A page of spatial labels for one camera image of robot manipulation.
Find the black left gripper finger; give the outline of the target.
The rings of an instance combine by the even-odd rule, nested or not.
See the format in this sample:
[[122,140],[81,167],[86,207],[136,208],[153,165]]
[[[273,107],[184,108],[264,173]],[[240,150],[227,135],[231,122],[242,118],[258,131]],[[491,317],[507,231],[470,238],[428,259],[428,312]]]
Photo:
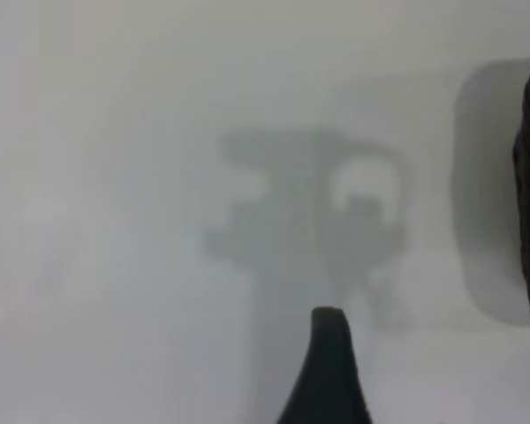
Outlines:
[[317,307],[299,377],[280,423],[371,424],[343,310]]

